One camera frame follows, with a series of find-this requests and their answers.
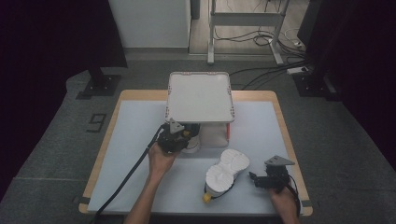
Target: human hand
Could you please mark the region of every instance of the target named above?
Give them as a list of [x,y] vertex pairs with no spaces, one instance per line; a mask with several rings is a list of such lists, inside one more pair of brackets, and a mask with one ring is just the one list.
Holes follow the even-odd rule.
[[165,154],[158,143],[154,143],[148,152],[150,180],[161,181],[179,153]]
[[280,192],[276,192],[276,189],[268,189],[268,192],[271,195],[271,203],[285,224],[300,223],[294,195],[288,188],[283,188]]

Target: white container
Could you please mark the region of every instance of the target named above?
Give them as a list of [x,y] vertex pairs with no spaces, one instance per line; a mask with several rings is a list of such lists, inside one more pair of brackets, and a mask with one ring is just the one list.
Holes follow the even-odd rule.
[[169,77],[165,120],[230,123],[233,99],[227,73],[174,72]]

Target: power strip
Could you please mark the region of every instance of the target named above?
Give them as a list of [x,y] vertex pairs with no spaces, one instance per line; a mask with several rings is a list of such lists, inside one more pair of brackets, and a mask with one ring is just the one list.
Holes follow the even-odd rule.
[[296,67],[296,68],[290,68],[287,70],[288,75],[297,75],[297,74],[303,74],[307,73],[308,68],[304,67]]

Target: white wall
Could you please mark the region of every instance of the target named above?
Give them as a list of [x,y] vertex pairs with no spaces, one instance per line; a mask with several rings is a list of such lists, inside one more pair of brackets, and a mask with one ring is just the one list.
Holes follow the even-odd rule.
[[124,48],[187,48],[190,0],[109,0]]

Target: black cable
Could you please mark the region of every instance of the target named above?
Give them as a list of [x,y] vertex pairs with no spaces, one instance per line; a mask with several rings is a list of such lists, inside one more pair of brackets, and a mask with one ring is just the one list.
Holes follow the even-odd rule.
[[[253,37],[253,41],[254,41],[254,43],[257,45],[257,46],[260,46],[260,47],[263,47],[263,46],[268,46],[268,45],[270,45],[270,41],[269,41],[269,39],[266,39],[265,37],[271,37],[271,36],[269,36],[269,35],[256,35],[256,36],[254,36]],[[267,41],[267,43],[265,43],[265,44],[260,44],[257,40],[258,39],[263,39],[263,40],[265,40],[265,41]]]
[[227,0],[227,7],[231,10],[231,12],[233,12],[233,9],[230,7],[228,0]]
[[247,69],[238,70],[238,71],[236,71],[236,72],[232,72],[232,73],[230,73],[228,76],[232,76],[232,75],[235,75],[235,74],[237,74],[237,73],[246,72],[246,71],[261,70],[261,69],[273,69],[273,68],[279,68],[279,67],[277,66],[277,67],[247,68]]
[[244,36],[247,36],[247,35],[252,35],[252,34],[258,33],[258,32],[269,33],[269,32],[266,32],[266,31],[253,31],[253,32],[247,33],[245,35],[239,35],[239,36],[233,36],[233,37],[220,37],[218,35],[218,32],[217,32],[216,27],[215,27],[215,35],[216,35],[217,38],[214,38],[214,39],[215,40],[229,40],[229,41],[234,41],[234,42],[244,42],[244,41],[252,40],[256,36],[251,37],[249,39],[243,39],[243,40],[235,40],[235,39],[238,39],[238,38],[241,38],[241,37],[244,37]]
[[279,12],[281,4],[282,4],[282,0],[279,1],[279,7],[277,8],[277,12]]
[[95,213],[95,216],[93,217],[93,220],[90,222],[90,224],[94,224],[95,223],[96,219],[99,218],[99,216],[102,214],[103,210],[105,210],[105,208],[111,203],[111,201],[113,201],[113,199],[116,198],[116,196],[120,193],[120,191],[122,190],[123,186],[126,184],[126,182],[128,182],[128,180],[131,177],[131,175],[134,173],[134,171],[137,169],[137,167],[140,165],[140,163],[143,161],[143,159],[145,159],[146,155],[149,153],[149,149],[152,147],[152,145],[154,145],[155,141],[157,140],[158,133],[163,128],[164,128],[164,124],[161,125],[160,128],[158,128],[157,132],[154,134],[153,138],[149,142],[149,144],[146,147],[145,151],[140,156],[139,160],[136,162],[136,164],[131,169],[131,171],[128,173],[128,175],[125,176],[125,178],[122,180],[121,184],[116,189],[116,191],[113,193],[113,195],[111,195],[111,197],[107,200],[107,202],[105,202],[102,205],[102,207],[100,207],[99,210]]
[[268,78],[268,80],[267,81],[265,81],[265,82],[263,82],[262,84],[260,84],[259,86],[257,86],[255,89],[254,89],[254,91],[256,91],[259,87],[261,87],[262,85],[264,85],[265,83],[267,83],[267,82],[269,82],[269,81],[271,81],[272,79],[274,79],[274,78],[276,78],[276,77],[278,77],[279,75],[281,75],[281,74],[283,74],[284,73],[284,71],[281,71],[281,72],[279,72],[279,73],[277,73],[277,74],[275,74],[273,77],[271,77],[271,78]]
[[294,190],[289,183],[285,183],[285,181],[283,181],[282,178],[280,178],[278,175],[275,175],[275,176],[280,182],[282,182],[282,184],[288,190],[290,190],[291,194],[294,196],[294,201],[295,201],[296,207],[297,207],[297,217],[299,217],[300,216],[300,212],[301,212],[301,205],[300,205],[300,199],[298,197],[297,185],[295,185],[295,181],[294,181],[293,177],[291,177],[291,175],[289,175],[289,177],[291,177],[291,179],[294,181],[294,185],[296,187],[296,190]]
[[293,49],[293,48],[291,48],[291,47],[288,47],[288,46],[286,46],[284,43],[282,43],[281,41],[278,41],[278,43],[279,43],[279,45],[280,45],[282,48],[285,48],[285,50],[287,50],[287,51],[289,51],[289,52],[292,52],[291,50],[295,50],[296,52],[294,52],[294,53],[305,54],[305,51],[300,50],[300,49]]
[[264,12],[266,12],[267,11],[267,6],[268,6],[268,2],[269,2],[270,0],[267,0],[267,3],[265,4],[265,9],[264,9]]
[[282,67],[280,67],[279,69],[277,69],[277,70],[275,70],[275,71],[266,72],[266,73],[264,73],[264,74],[261,74],[261,75],[259,75],[258,77],[255,77],[253,80],[251,80],[244,88],[242,88],[241,91],[243,91],[246,87],[248,87],[250,84],[252,84],[253,82],[255,82],[257,79],[259,79],[259,78],[262,77],[262,76],[265,76],[265,75],[268,75],[268,74],[271,74],[271,73],[275,73],[275,72],[279,72],[279,71],[283,71],[283,70],[286,70],[286,69],[288,69],[288,68],[292,68],[292,67],[296,67],[296,66],[305,65],[305,64],[307,64],[307,63],[309,63],[309,61],[307,61],[307,60],[304,60],[304,61],[298,62],[298,63],[291,63],[291,64],[289,64],[289,65],[282,66]]
[[262,3],[262,0],[260,0],[259,4],[254,7],[253,12],[256,11],[256,8]]
[[291,62],[289,62],[289,59],[301,59],[301,57],[298,57],[298,56],[289,56],[289,57],[287,57],[286,58],[286,62],[288,63],[288,64],[291,64]]

